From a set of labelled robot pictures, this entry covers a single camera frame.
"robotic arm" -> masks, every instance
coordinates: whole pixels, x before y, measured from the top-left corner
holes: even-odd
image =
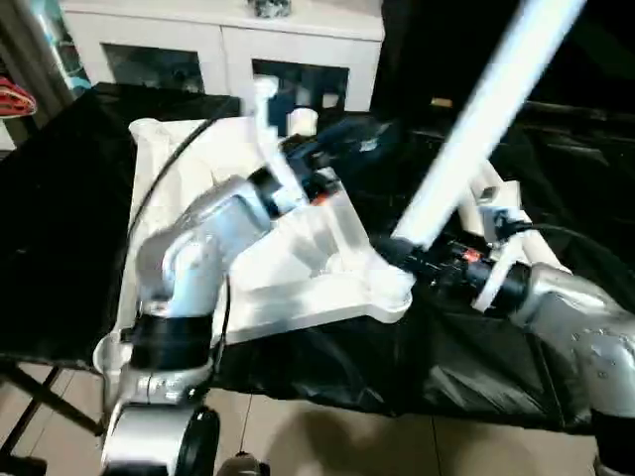
[[[628,437],[635,427],[632,314],[583,278],[545,263],[516,262],[514,254],[505,250],[513,251],[520,237],[505,242],[495,261],[483,240],[439,236],[583,3],[531,0],[523,4],[393,237],[375,243],[385,261],[375,260],[374,251],[347,253],[342,260],[353,267],[365,263],[360,266],[362,278],[358,274],[346,281],[347,286],[354,283],[351,289],[364,298],[354,305],[336,299],[334,308],[319,312],[332,318],[344,309],[348,317],[367,313],[394,321],[410,303],[413,280],[404,276],[458,292],[459,298],[470,299],[480,310],[496,308],[563,357],[575,360],[591,406],[598,474],[635,475],[631,456],[635,443]],[[256,122],[262,123],[264,117],[257,113]],[[106,387],[114,391],[106,401],[110,425],[103,450],[104,475],[211,474],[219,422],[200,402],[213,365],[209,357],[212,315],[228,268],[272,230],[273,220],[307,206],[312,193],[313,197],[345,198],[343,188],[332,187],[332,176],[323,171],[300,167],[292,173],[272,146],[274,141],[265,139],[259,142],[273,157],[268,169],[249,179],[230,178],[204,193],[171,227],[149,238],[139,250],[140,310],[134,327],[123,336],[132,353],[116,382],[106,378]],[[346,199],[335,208],[352,210]],[[491,244],[497,213],[492,206],[481,206],[481,211]],[[523,214],[513,218],[522,220]],[[346,238],[351,236],[362,245],[367,241],[354,210],[332,213],[331,221],[334,241],[350,242]],[[357,229],[346,234],[346,227]],[[380,279],[371,276],[374,272],[367,273],[376,269],[382,270],[377,275]],[[359,285],[373,280],[381,284],[387,276],[390,279],[382,286]],[[370,305],[367,295],[381,295],[381,299]],[[289,326],[268,332],[324,322],[304,320],[291,325],[288,321]],[[260,335],[246,332],[243,337]]]

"black cable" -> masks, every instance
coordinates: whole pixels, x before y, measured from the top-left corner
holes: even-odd
[[[516,222],[503,225],[503,227],[501,228],[501,235],[502,235],[501,238],[506,239],[512,235],[515,235],[516,233],[520,233],[520,232],[528,231],[528,230],[554,231],[554,232],[562,233],[565,235],[569,235],[571,238],[575,238],[576,240],[586,245],[587,248],[594,250],[602,254],[603,256],[609,258],[611,261],[613,261],[615,265],[617,265],[618,268],[621,268],[629,276],[629,278],[633,280],[633,283],[635,283],[635,272],[632,269],[630,269],[628,266],[626,266],[623,260],[619,256],[613,253],[606,246],[595,241],[590,236],[580,233],[579,231],[571,230],[570,228],[566,228],[565,226],[552,225],[550,223],[529,223],[524,221],[521,221],[521,222],[516,221]]]
[[[225,280],[225,291],[227,298],[225,300],[225,314],[222,321],[222,329],[220,330],[220,339],[218,340],[218,347],[216,348],[216,354],[214,355],[211,374],[207,379],[210,385],[213,384],[214,378],[220,371],[220,359],[222,358],[222,354],[225,350],[225,344],[227,343],[227,327],[229,324],[229,313],[231,312],[231,284],[229,283],[229,275],[227,275]]]

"glass cabinet door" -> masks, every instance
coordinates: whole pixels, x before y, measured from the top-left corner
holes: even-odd
[[[294,107],[310,107],[317,112],[344,108],[348,68],[265,59],[254,59],[252,65],[255,75],[278,77],[279,96]]]
[[[93,84],[228,92],[216,25],[73,12],[64,18]]]
[[[196,52],[128,45],[102,46],[117,83],[204,92]]]

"table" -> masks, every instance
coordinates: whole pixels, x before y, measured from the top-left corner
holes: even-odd
[[[135,159],[127,126],[141,117],[207,117],[221,100],[100,84],[0,163],[0,216],[10,224],[0,234],[0,357],[90,369],[116,309],[110,267],[125,235]],[[588,232],[632,264],[633,146],[606,122],[528,121],[492,160],[502,176],[522,181],[532,218]],[[371,233],[394,226],[445,131],[446,121],[435,120],[409,128],[393,154],[345,184]],[[570,239],[549,239],[567,266],[619,298],[615,270]],[[362,316],[230,346],[214,385],[389,416],[588,431],[570,362],[505,320],[421,287],[414,295],[393,325]]]

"white rod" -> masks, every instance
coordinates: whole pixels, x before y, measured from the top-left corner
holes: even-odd
[[[584,0],[528,0],[393,232],[430,248],[577,18]]]

